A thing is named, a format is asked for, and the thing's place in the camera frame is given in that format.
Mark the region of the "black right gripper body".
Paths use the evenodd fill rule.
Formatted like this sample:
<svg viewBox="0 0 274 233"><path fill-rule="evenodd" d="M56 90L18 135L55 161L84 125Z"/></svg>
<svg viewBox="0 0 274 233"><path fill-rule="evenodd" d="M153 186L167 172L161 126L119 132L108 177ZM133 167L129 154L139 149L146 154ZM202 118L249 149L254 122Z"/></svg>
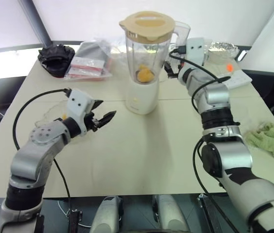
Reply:
<svg viewBox="0 0 274 233"><path fill-rule="evenodd" d="M176 74L176 78L179 76L179 72L184 66L184 62L179 62L177 65L172 66L173 73Z"/></svg>

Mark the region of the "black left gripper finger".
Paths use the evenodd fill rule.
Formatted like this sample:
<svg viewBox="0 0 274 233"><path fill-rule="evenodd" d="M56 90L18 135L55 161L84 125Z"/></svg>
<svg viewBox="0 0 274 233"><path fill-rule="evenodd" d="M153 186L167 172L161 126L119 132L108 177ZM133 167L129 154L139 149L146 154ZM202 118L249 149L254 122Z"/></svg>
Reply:
<svg viewBox="0 0 274 233"><path fill-rule="evenodd" d="M94 100L94 104L93 104L91 110L93 111L94 109L96 109L102 103L103 103L103 100Z"/></svg>
<svg viewBox="0 0 274 233"><path fill-rule="evenodd" d="M115 116L117 111L111 111L105 114L100 120L98 120L97 128L101 128L104 125L108 124L112 118Z"/></svg>

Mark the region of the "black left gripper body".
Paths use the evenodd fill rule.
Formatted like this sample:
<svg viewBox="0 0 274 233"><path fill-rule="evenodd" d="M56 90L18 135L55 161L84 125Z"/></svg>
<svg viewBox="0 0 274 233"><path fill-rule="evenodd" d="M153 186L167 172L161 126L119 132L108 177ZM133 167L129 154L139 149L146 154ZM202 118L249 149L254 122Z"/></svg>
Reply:
<svg viewBox="0 0 274 233"><path fill-rule="evenodd" d="M94 113L90 112L85 116L85 126L87 131L96 132L100 128L100 122L94 118Z"/></svg>

